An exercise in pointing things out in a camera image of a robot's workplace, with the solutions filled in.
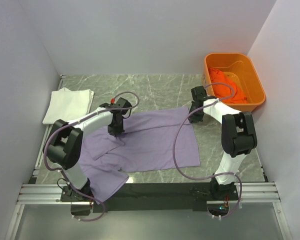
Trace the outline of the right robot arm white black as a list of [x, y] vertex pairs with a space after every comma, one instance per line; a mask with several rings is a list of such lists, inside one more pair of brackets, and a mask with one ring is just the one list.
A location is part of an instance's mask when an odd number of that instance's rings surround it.
[[223, 156], [215, 176], [209, 184], [209, 195], [213, 200], [223, 200], [235, 191], [235, 174], [245, 157], [257, 146], [257, 135], [252, 113], [239, 111], [209, 96], [203, 86], [191, 89], [192, 102], [188, 120], [191, 123], [203, 121], [209, 115], [221, 124], [221, 145]]

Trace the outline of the purple t shirt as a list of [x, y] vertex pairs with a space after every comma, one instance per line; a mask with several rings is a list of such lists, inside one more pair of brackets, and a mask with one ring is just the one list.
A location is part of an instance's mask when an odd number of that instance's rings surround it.
[[102, 127], [82, 141], [79, 164], [95, 198], [105, 201], [129, 179], [128, 173], [199, 167], [200, 155], [186, 106], [138, 112], [124, 120], [117, 137]]

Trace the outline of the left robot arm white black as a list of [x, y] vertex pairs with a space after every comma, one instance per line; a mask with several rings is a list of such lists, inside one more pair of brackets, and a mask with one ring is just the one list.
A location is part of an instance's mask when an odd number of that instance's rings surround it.
[[90, 180], [79, 165], [84, 138], [103, 127], [107, 127], [109, 134], [114, 137], [122, 134], [124, 115], [130, 114], [137, 106], [125, 98], [113, 98], [110, 103], [101, 104], [95, 111], [79, 119], [58, 119], [54, 122], [43, 148], [43, 162], [49, 171], [61, 172], [68, 189], [78, 201], [93, 197]]

